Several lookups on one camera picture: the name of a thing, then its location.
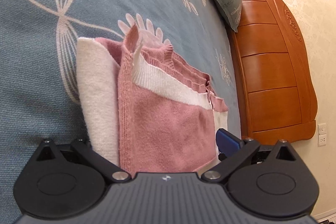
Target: bedsheet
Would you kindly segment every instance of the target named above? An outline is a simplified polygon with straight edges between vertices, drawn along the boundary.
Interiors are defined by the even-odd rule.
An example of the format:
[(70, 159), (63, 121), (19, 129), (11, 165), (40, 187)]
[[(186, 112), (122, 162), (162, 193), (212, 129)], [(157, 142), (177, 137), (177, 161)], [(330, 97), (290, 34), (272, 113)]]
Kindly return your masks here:
[(240, 136), (230, 46), (212, 0), (0, 0), (0, 223), (19, 209), (16, 177), (42, 138), (86, 134), (76, 84), (78, 37), (121, 41), (130, 25), (169, 39), (190, 65), (212, 77)]

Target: wooden headboard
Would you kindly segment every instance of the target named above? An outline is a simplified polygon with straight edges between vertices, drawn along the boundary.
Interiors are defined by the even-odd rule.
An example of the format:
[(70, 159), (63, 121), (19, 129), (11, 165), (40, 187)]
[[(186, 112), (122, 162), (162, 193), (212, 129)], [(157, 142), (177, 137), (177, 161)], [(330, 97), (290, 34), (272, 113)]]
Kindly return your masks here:
[(235, 69), (241, 137), (261, 144), (315, 133), (317, 99), (305, 42), (282, 0), (243, 0), (238, 33), (227, 29)]

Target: metal screw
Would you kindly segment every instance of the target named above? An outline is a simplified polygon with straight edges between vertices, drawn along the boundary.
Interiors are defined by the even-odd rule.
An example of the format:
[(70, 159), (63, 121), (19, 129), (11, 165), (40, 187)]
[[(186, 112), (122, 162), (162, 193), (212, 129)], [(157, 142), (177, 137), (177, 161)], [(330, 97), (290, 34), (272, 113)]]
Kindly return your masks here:
[(112, 178), (114, 178), (115, 180), (125, 180), (128, 178), (128, 173), (123, 171), (114, 172), (112, 174)]
[(204, 176), (207, 178), (207, 179), (219, 179), (221, 177), (221, 174), (218, 173), (217, 171), (207, 171), (204, 173)]

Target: wall outlet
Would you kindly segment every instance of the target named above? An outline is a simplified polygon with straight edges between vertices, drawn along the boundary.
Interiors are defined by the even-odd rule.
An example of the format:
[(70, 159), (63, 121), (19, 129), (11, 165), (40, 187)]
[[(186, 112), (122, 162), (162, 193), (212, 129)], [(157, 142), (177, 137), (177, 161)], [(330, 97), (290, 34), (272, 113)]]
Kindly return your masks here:
[(327, 144), (327, 135), (323, 134), (323, 135), (319, 135), (319, 143), (318, 146), (323, 146)]
[(319, 135), (327, 134), (327, 124), (326, 123), (320, 123), (318, 125), (319, 128)]

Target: beige wallpaper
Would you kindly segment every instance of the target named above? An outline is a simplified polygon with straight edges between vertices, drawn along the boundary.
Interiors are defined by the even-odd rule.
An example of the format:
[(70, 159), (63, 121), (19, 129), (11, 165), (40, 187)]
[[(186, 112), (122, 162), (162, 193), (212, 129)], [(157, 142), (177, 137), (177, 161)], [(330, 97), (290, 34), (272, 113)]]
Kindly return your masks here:
[(328, 126), (327, 145), (317, 136), (294, 143), (320, 185), (317, 218), (336, 213), (336, 0), (284, 0), (302, 31), (318, 99), (317, 123)]

